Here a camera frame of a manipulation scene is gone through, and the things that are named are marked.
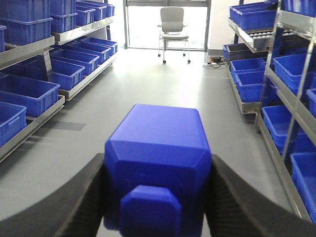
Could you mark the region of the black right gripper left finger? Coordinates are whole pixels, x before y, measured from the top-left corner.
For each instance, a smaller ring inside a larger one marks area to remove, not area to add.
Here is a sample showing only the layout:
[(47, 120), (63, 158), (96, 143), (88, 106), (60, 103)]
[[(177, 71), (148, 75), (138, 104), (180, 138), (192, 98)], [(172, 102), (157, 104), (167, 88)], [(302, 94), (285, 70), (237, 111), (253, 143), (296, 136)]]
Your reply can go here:
[(0, 222), (2, 237), (94, 237), (104, 209), (104, 155), (59, 189)]

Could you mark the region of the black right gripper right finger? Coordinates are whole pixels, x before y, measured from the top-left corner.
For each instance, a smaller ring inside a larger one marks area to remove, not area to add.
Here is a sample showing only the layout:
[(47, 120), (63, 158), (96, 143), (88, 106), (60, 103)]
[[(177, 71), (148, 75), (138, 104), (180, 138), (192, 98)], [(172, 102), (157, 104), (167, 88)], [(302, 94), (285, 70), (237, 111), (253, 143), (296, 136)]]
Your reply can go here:
[(316, 226), (261, 194), (212, 155), (207, 223), (213, 237), (314, 237)]

